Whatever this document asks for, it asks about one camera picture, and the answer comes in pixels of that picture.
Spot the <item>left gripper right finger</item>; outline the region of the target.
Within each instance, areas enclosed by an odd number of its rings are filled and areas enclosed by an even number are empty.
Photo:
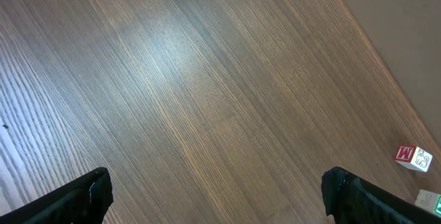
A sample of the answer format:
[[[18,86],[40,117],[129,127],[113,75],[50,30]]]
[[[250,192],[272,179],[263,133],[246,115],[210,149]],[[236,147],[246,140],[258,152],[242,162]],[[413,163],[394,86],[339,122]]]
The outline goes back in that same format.
[[[322,199],[336,224],[440,223],[440,217],[416,207],[341,168],[322,176]]]

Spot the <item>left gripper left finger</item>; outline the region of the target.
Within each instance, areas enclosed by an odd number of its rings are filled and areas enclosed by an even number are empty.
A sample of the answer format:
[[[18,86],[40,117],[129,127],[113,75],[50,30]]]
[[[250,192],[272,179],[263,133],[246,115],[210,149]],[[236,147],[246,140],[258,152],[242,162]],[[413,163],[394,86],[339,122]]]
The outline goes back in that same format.
[[[101,224],[113,203],[110,173],[98,167],[1,217],[2,223]]]

